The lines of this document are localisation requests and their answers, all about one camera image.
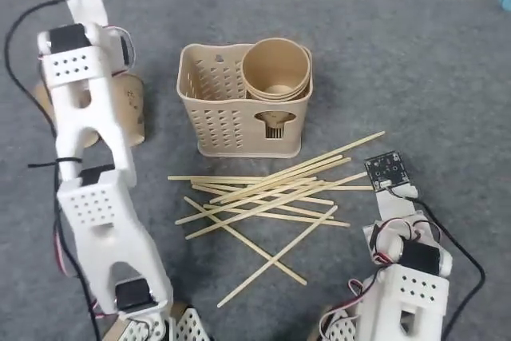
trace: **utensil holder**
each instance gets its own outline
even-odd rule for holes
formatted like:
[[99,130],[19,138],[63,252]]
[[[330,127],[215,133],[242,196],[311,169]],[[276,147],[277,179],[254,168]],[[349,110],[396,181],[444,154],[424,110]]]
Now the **utensil holder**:
[[[252,44],[202,46],[181,52],[177,93],[196,131],[198,149],[207,157],[296,156],[301,149],[303,122],[312,95],[311,81],[295,100],[269,102],[247,98],[241,59]],[[261,113],[286,112],[279,124]]]

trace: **black cable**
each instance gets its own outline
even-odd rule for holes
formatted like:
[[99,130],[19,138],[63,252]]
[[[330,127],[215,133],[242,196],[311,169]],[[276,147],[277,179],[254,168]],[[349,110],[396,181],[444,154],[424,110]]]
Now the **black cable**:
[[453,330],[454,324],[456,323],[459,316],[465,309],[466,305],[481,290],[482,286],[485,284],[486,281],[485,269],[477,262],[476,259],[474,259],[474,257],[465,248],[463,248],[463,246],[460,243],[458,243],[454,236],[450,234],[446,227],[443,226],[442,222],[433,214],[430,207],[424,201],[416,199],[414,197],[399,196],[391,188],[387,188],[386,190],[392,196],[421,205],[428,214],[428,216],[430,217],[430,219],[442,230],[442,232],[447,236],[447,238],[449,238],[449,240],[454,244],[454,246],[458,248],[458,250],[461,253],[463,253],[463,255],[470,261],[470,263],[472,263],[472,265],[479,271],[479,274],[481,275],[479,282],[476,284],[475,287],[472,288],[471,291],[469,291],[466,297],[458,305],[458,307],[453,313],[453,316],[451,317],[446,327],[444,328],[444,331],[442,332],[442,341],[446,341],[447,337],[449,337],[450,332]]
[[[46,122],[48,123],[48,126],[50,127],[51,135],[53,138],[57,137],[57,130],[55,129],[55,126],[53,125],[50,115],[44,110],[44,108],[42,108],[42,105],[39,104],[39,102],[32,95],[32,93],[29,92],[29,90],[19,81],[19,79],[14,74],[14,71],[10,64],[10,43],[12,42],[14,33],[16,32],[18,27],[22,24],[22,22],[29,15],[31,15],[35,11],[38,11],[42,8],[45,8],[48,6],[55,6],[62,2],[65,2],[65,0],[50,0],[48,2],[43,2],[43,3],[37,4],[36,6],[30,7],[28,10],[23,12],[16,19],[16,21],[9,28],[9,30],[7,31],[6,40],[5,40],[4,46],[3,46],[3,56],[5,59],[5,67],[6,67],[7,73],[9,74],[9,77],[12,79],[14,84],[19,88],[19,90],[22,91],[23,94],[37,107],[39,112],[45,118]],[[73,266],[73,268],[77,274],[77,278],[80,280],[81,289],[83,291],[83,296],[85,297],[85,301],[87,303],[87,310],[89,312],[90,321],[91,321],[91,324],[93,325],[95,339],[96,339],[96,341],[101,341],[101,334],[99,332],[99,326],[97,325],[96,317],[94,315],[92,300],[90,298],[89,289],[87,287],[87,285],[88,285],[87,281],[85,280],[85,276],[84,276],[83,272],[81,271],[80,266],[78,265],[77,261],[74,259],[73,254],[71,253],[67,243],[65,242],[64,228],[62,227],[62,220],[61,220],[61,209],[60,209],[58,199],[57,199],[58,185],[59,185],[58,160],[56,160],[55,164],[54,164],[54,171],[53,171],[53,213],[55,215],[54,225],[56,226],[58,235],[60,237],[62,250],[64,251],[64,253],[65,253],[66,257],[68,258],[69,262],[71,263],[71,265]]]

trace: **pile of chopsticks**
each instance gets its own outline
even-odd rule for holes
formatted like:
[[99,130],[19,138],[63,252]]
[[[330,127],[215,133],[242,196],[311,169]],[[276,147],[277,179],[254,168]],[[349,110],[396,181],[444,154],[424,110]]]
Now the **pile of chopsticks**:
[[[288,253],[294,246],[303,240],[308,234],[314,231],[319,225],[330,225],[337,227],[349,227],[348,223],[333,220],[333,213],[337,210],[332,200],[324,200],[311,197],[318,192],[323,191],[370,191],[372,187],[369,185],[345,185],[351,181],[358,180],[366,176],[365,172],[357,173],[353,176],[344,177],[336,181],[317,180],[315,175],[318,172],[331,169],[351,161],[349,157],[344,157],[341,153],[346,152],[356,146],[372,141],[380,137],[385,132],[375,133],[368,137],[364,137],[358,141],[354,141],[349,145],[324,153],[321,156],[314,157],[301,164],[295,165],[288,169],[284,169],[277,173],[273,173],[266,177],[257,176],[169,176],[169,180],[189,180],[192,188],[211,193],[216,197],[209,201],[209,204],[200,205],[185,196],[184,200],[188,202],[198,212],[190,216],[186,216],[176,221],[177,225],[189,223],[203,217],[213,221],[213,224],[191,233],[186,236],[187,240],[202,236],[206,233],[222,228],[236,237],[238,240],[246,244],[249,248],[259,253],[267,260],[267,263],[248,277],[240,286],[229,293],[224,299],[218,303],[218,307],[226,304],[235,295],[239,294],[253,280],[260,276],[270,266],[275,265],[291,278],[298,281],[302,285],[306,285],[307,281],[293,272],[289,267],[280,263],[279,259]],[[293,201],[302,201],[312,204],[328,205],[331,208],[327,212],[316,212],[308,209],[290,206]],[[246,204],[255,204],[253,208],[242,208]],[[270,209],[279,209],[281,211],[291,212],[294,215],[279,214],[269,212]],[[235,213],[226,220],[221,220],[215,214],[220,212]],[[298,221],[310,223],[300,235],[290,242],[282,251],[272,256],[265,252],[259,246],[250,241],[247,237],[231,228],[229,224],[236,221],[247,219],[251,216],[267,217],[277,220]]]

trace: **perforated plastic panel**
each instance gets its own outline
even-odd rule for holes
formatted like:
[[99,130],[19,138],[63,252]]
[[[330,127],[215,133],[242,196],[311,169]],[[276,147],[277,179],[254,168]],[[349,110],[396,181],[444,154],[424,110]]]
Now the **perforated plastic panel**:
[[342,320],[342,318],[346,317],[347,313],[343,311],[340,315],[333,318],[325,334],[328,337],[328,341],[355,341],[355,326],[350,319]]
[[145,341],[148,333],[148,327],[143,323],[130,321],[121,337],[119,337],[119,341]]
[[59,201],[69,220],[86,227],[114,221],[116,196],[110,185],[90,185],[59,193]]
[[209,341],[195,309],[187,309],[177,323],[176,341]]
[[385,273],[389,273],[385,283],[385,295],[442,315],[446,313],[448,280],[401,265],[394,265]]
[[99,47],[90,46],[42,58],[48,86],[62,85],[89,79],[104,77],[109,71],[105,68],[108,58]]

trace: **wooden chopstick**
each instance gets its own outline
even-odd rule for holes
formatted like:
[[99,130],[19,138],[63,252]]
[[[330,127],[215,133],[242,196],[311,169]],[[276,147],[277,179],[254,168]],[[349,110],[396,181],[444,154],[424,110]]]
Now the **wooden chopstick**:
[[236,289],[234,289],[231,293],[225,296],[216,306],[223,307],[228,301],[230,301],[233,297],[240,294],[242,290],[244,290],[252,281],[254,281],[257,277],[261,276],[264,271],[266,271],[270,266],[273,265],[274,262],[278,261],[282,256],[292,250],[300,241],[302,241],[305,237],[307,237],[312,231],[314,231],[318,225],[324,222],[329,216],[331,216],[337,210],[337,205],[334,205],[330,210],[323,215],[320,219],[317,219],[311,226],[305,229],[302,233],[300,233],[292,242],[286,245],[279,253],[274,255],[265,265],[255,271],[250,277],[248,277],[243,283],[241,283]]
[[[195,201],[193,201],[192,199],[190,199],[189,197],[184,197],[184,201],[186,201],[187,203],[189,203],[191,206],[193,206],[195,209],[197,209],[198,211],[204,213],[206,212],[206,210],[204,208],[202,208],[200,205],[198,205]],[[215,223],[221,223],[223,222],[221,219],[219,219],[218,217],[216,216],[213,216],[213,215],[207,215],[207,218],[211,219],[212,221],[214,221]],[[258,247],[255,243],[253,243],[252,241],[250,241],[247,237],[243,236],[241,233],[239,233],[238,231],[236,231],[235,229],[229,227],[228,225],[224,227],[224,229],[231,233],[236,239],[238,239],[239,241],[241,241],[242,243],[244,243],[245,245],[247,245],[250,249],[256,251],[257,253],[259,253],[262,257],[264,257],[266,260],[271,260],[271,255],[267,252],[265,252],[263,249],[261,249],[260,247]],[[282,272],[286,273],[288,276],[290,276],[291,278],[295,279],[296,281],[298,281],[299,283],[301,283],[302,285],[307,285],[307,281],[300,275],[298,275],[297,273],[293,272],[290,268],[288,268],[286,265],[278,262],[278,263],[275,263],[275,266],[280,269]]]

